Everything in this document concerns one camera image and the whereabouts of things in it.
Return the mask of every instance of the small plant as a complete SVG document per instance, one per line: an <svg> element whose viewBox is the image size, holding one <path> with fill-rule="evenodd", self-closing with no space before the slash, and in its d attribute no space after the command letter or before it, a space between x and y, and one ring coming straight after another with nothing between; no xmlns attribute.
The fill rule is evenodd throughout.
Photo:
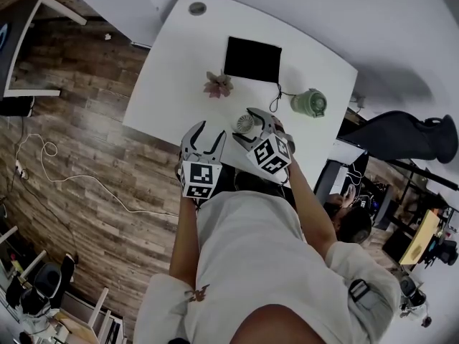
<svg viewBox="0 0 459 344"><path fill-rule="evenodd" d="M209 98L220 98L220 95L228 97L230 91L234 88L231 83L231 77L223 74L223 70L220 71L220 75L216 76L211 72L207 72L207 79L209 81L204 84L204 93L209 93Z"/></svg>

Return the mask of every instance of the white sleeve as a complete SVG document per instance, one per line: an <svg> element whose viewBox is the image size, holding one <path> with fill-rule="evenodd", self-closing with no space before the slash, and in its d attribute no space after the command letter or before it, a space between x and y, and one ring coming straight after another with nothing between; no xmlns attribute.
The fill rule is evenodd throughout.
<svg viewBox="0 0 459 344"><path fill-rule="evenodd" d="M21 317L21 326L27 334L37 336L41 339L49 339L56 335L56 330L46 315L32 317L23 315Z"/></svg>
<svg viewBox="0 0 459 344"><path fill-rule="evenodd" d="M134 344L167 344L175 338L188 340L184 316L193 289L185 282L165 274L150 279L138 311Z"/></svg>
<svg viewBox="0 0 459 344"><path fill-rule="evenodd" d="M366 331L370 343L378 343L389 327L400 304L397 279L379 266L358 244L334 243L326 256L326 265L344 278L347 287L362 279L370 291L354 302L349 295L349 311Z"/></svg>

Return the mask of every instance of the white cable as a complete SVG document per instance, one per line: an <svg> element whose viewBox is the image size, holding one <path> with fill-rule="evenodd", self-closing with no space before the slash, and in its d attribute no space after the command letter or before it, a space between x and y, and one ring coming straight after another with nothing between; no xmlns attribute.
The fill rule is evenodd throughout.
<svg viewBox="0 0 459 344"><path fill-rule="evenodd" d="M361 172L359 172L358 170L356 170L356 166L352 163L352 168L354 169L354 172L355 173L358 173L360 176L357 176L357 177L360 177L360 178L363 178Z"/></svg>
<svg viewBox="0 0 459 344"><path fill-rule="evenodd" d="M346 175L346 177L349 177L349 180L351 180L351 182L354 184L354 186L360 185L360 182L359 183L355 183L354 180L352 179L352 177L350 177L350 175Z"/></svg>
<svg viewBox="0 0 459 344"><path fill-rule="evenodd" d="M351 172L347 172L348 175L351 175L351 176L354 176L354 177L357 177L357 178L363 178L363 176L358 176L358 175L354 175L353 173Z"/></svg>
<svg viewBox="0 0 459 344"><path fill-rule="evenodd" d="M42 164L42 168L43 168L44 174L45 174L46 178L48 179L48 181L50 181L50 182L65 182L65 181L71 180L72 178L77 178L77 177L87 177L87 178L91 178L91 179L93 179L93 180L96 180L96 181L99 183L99 185L101 185L102 188L103 188L105 191L107 191L113 198L115 198L115 200L116 200L118 203L120 203L121 206L122 206L128 213L131 213L131 214L135 214L135 213L147 213L147 214L152 214L152 215L173 216L174 218L178 218L178 217L179 217L179 216L176 215L176 214L159 213L159 212L157 212L157 211L149 211L149 210L142 210L142 209L140 209L140 210L129 210L129 209L126 207L126 205L124 205L123 202L122 202L117 196L115 196L115 195L113 194L113 192L111 192L108 188L106 188L105 185L104 185L102 182L100 182L100 181L99 181L96 177L94 177L94 176L90 176L90 175L74 175L74 176L69 176L69 177L67 177L67 178L64 178L63 180L52 180L51 178L49 178L48 173L46 172L46 169L44 168L44 164L43 164L43 151L45 152L45 154L46 154L47 156L49 156L49 157L55 157L55 156L57 155L57 146L56 146L56 144L54 144L54 143L52 143L52 142L50 142L50 141L45 142L40 134L29 134L29 135L27 135L26 139L25 139L23 142L21 142L21 143L19 144L19 147L18 147L17 152L16 152L16 161L17 161L17 157L18 157L18 155L19 155L19 152L20 152L20 150L21 150L22 145L23 145L24 143L26 143L26 142L29 140L29 138L30 138L31 136L37 136L37 137L40 138L40 140L42 141L43 146L42 146L42 151L40 152L40 162L41 162L41 164ZM55 153L54 153L54 154L48 153L48 151L46 150L47 145L51 145L51 146L53 146L53 147L55 148Z"/></svg>

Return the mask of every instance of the white fan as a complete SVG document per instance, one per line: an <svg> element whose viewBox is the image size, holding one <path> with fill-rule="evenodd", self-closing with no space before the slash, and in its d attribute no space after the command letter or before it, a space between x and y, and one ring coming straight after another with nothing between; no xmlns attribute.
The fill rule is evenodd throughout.
<svg viewBox="0 0 459 344"><path fill-rule="evenodd" d="M246 113L237 119L235 130L239 134L247 134L253 129L254 125L253 117Z"/></svg>

